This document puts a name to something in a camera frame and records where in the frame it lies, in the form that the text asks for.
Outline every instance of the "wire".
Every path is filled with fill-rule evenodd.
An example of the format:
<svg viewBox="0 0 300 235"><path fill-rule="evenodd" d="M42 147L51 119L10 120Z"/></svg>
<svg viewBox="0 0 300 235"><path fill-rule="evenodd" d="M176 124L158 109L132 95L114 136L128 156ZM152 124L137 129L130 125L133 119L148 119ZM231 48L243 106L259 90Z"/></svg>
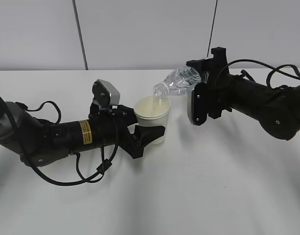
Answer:
<svg viewBox="0 0 300 235"><path fill-rule="evenodd" d="M118 150L119 137L118 137L117 123L116 123L116 121L115 121L115 119L113 117L113 114L112 113L108 113L108 114L111 115L111 118L112 118L112 121L113 121L113 124L114 124L114 127L115 127L116 141L115 141L115 146L114 146L112 155L111 155L111 157L110 157L109 160L105 159L105 157L104 157L105 156L105 154L104 154L105 141L103 141L103 144L101 145L101 160L102 160L102 164L101 164L102 170L101 171L102 171L102 173L99 170L99 168L97 168L96 170L97 170L97 172L99 172L99 174L102 174L102 176L100 178L96 179L96 180L87 180L87 179L85 179L85 177L82 175L82 173L81 173L81 171L79 169L80 153L73 152L73 154L76 155L76 171L77 171L77 174L79 175L79 177L82 180L86 181L87 183L97 183L97 182L99 182L103 178L105 171L110 167L110 165L106 165L105 163L109 163L110 164L112 162L112 160L114 159L114 156L116 155L116 152Z"/></svg>
<svg viewBox="0 0 300 235"><path fill-rule="evenodd" d="M257 61L257 60L240 59L240 60L234 60L234 61L228 63L227 65L225 65L225 66L219 71L218 75L216 76L216 78L215 78L215 80L214 80L214 86L215 86L215 89L216 89L216 90L218 89L218 88L216 88L216 83L217 83L218 78L219 78L220 75L222 74L222 72L223 72L226 68L228 68L230 65L233 65L233 64L236 64L236 63L240 63L240 62L250 62L250 63L259 64L259 65L262 65L262 66L265 66L265 67L268 67L268 68L274 70L274 72L279 72L279 73L281 73L281 74L283 74L283 75L286 75L286 76L288 76L288 77L291 77L291 78L300 80L300 72L299 72L299 70L296 72L297 76L294 76L294 75L292 75L292 74L283 72L283 71L279 70L278 68L274 68L273 66L270 66L270 65L268 65L268 64L265 64L265 63L260 62L260 61Z"/></svg>
<svg viewBox="0 0 300 235"><path fill-rule="evenodd" d="M116 155L116 152L118 150L118 145L119 145L119 134L118 134L118 127L117 127L117 123L114 119L114 117L112 117L112 120L113 120L113 124L114 124L114 127L115 127L115 131L116 131L116 140L115 140L115 146L114 146L114 150L112 152L112 155L110 157L110 161L112 161Z"/></svg>
<svg viewBox="0 0 300 235"><path fill-rule="evenodd" d="M250 81L256 82L256 81L253 79L253 77L252 77L247 71L241 70L241 74L242 74L243 76L245 76L247 79L249 79Z"/></svg>
<svg viewBox="0 0 300 235"><path fill-rule="evenodd" d="M34 110L26 109L26 111L28 111L28 112L37 112L37 111L40 111L41 109L43 109L43 106L44 106L45 104L47 104L47 103L53 105L54 108L55 108L56 111L57 111L58 118L57 118L57 121L56 121L54 124L60 123L60 122L61 122L61 119L62 119L62 113L61 113L60 108L59 108L59 107L57 106L57 104L56 104L55 102L53 102L53 101L50 101L50 100L45 101L45 102L43 102L43 103L40 105L39 108L34 109Z"/></svg>
<svg viewBox="0 0 300 235"><path fill-rule="evenodd" d="M84 180L80 180L80 181L74 181L74 182L59 182L59 181L55 181L49 177L47 177L46 175L44 175L37 167L36 165L32 162L32 160L29 158L29 154L28 154L28 151L25 147L25 145L23 144L22 142L22 139L21 139L21 133L17 127L17 124L14 120L14 117L11 113L11 111L9 110L8 106L6 105L6 103L4 102L4 100L0 97L0 106L5 110L5 113L9 119L9 122L14 130L14 135L18 141L18 144L23 152L23 159L29 164L29 166L34 170L34 172L39 175L42 179L44 179L45 181L47 181L48 183L50 184L53 184L53 185L57 185L57 186L75 186L75 185L80 185L80 184L83 184L85 183L86 181ZM95 178L97 175L99 175L99 172L93 174L92 176L86 178L86 180L91 180L93 178Z"/></svg>
<svg viewBox="0 0 300 235"><path fill-rule="evenodd" d="M212 41L212 36L213 36L213 29L214 29L215 16L216 16L216 11L217 11L217 4L218 4L218 0L216 0L214 15L213 15L212 28L210 30L210 36L209 36L209 42L208 42L208 54L209 54L209 49L210 49L210 43Z"/></svg>
<svg viewBox="0 0 300 235"><path fill-rule="evenodd" d="M275 68L274 70L272 70L272 71L267 75L267 78L266 78L266 85L267 85L267 87L268 87L269 89L273 89L272 86L271 86L271 79L272 79L272 76L274 75L274 73L275 73L277 70L279 70L279 69L281 69L281 68L284 68L284 67L291 67L291 68L294 70L295 74L296 74L298 77L300 77L300 71L299 71L299 69L298 69L297 66L295 66L295 65L290 65L290 64L278 66L277 68Z"/></svg>

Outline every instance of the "white table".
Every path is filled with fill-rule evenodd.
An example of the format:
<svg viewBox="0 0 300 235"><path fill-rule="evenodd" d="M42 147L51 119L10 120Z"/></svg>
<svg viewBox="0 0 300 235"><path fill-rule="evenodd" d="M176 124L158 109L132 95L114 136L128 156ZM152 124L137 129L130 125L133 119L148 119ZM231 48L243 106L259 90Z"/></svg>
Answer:
<svg viewBox="0 0 300 235"><path fill-rule="evenodd" d="M268 72L248 71L261 83ZM0 71L0 95L31 109L50 99L62 122L82 120L96 79L110 81L121 103L133 107L168 72ZM278 76L272 84L283 82L299 83ZM185 96L171 103L164 144L137 160L120 149L98 184L50 185L0 146L0 235L300 235L300 132L276 140L237 111L196 127L186 116ZM34 115L57 118L50 105ZM99 164L99 150L82 154L87 175ZM78 180L74 156L41 170Z"/></svg>

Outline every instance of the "white paper cup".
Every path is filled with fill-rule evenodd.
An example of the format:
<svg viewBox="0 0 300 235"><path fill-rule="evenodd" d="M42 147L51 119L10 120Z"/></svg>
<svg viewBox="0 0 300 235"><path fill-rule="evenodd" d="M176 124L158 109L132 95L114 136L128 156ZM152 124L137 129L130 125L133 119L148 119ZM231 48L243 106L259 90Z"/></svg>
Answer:
<svg viewBox="0 0 300 235"><path fill-rule="evenodd" d="M165 127L164 135L150 143L157 144L165 140L166 128L168 123L168 114L170 110L170 102L168 98L159 99L155 106L155 112L151 113L153 102L153 95L144 97L135 104L134 111L140 126Z"/></svg>

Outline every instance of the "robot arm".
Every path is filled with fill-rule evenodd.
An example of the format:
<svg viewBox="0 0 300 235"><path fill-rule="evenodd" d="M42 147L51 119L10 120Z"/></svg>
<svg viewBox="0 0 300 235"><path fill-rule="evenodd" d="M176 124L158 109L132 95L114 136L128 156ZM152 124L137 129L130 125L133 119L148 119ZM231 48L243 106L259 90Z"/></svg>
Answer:
<svg viewBox="0 0 300 235"><path fill-rule="evenodd" d="M213 58L187 62L206 77L206 83L199 83L188 92L187 109L191 123L202 125L207 116L216 119L223 110L231 112L235 109L258 120L273 137L281 140L293 138L300 130L300 85L272 89L256 83L246 72L232 75L226 49L213 48L212 54Z"/></svg>
<svg viewBox="0 0 300 235"><path fill-rule="evenodd" d="M89 119L66 123L59 123L60 111L56 104L54 106L59 113L59 119L57 123L52 123L32 117L24 104L4 102L0 97L0 145L19 154L22 162L32 167L48 182L71 186L84 182L94 183L90 180L99 174L104 175L112 164L118 146L136 159L143 156L146 145L164 135L163 126L138 125L131 134L127 127L137 123L136 115L133 109L119 105L120 93L111 83L97 80L92 92L94 98ZM115 148L112 156L104 159L104 147L113 144ZM102 164L97 168L97 173L87 179L79 174L82 181L53 181L37 168L73 154L77 155L78 164L80 152L94 148L101 148Z"/></svg>

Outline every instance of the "clear plastic bottle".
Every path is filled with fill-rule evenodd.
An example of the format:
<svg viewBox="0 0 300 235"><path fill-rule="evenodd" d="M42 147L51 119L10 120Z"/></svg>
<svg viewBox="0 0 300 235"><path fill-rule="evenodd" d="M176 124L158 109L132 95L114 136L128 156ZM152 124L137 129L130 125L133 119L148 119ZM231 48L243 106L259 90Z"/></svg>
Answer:
<svg viewBox="0 0 300 235"><path fill-rule="evenodd" d="M164 81L155 85L154 96L161 99L169 95L187 94L188 88L199 82L201 82L199 73L192 67L184 66L172 71Z"/></svg>

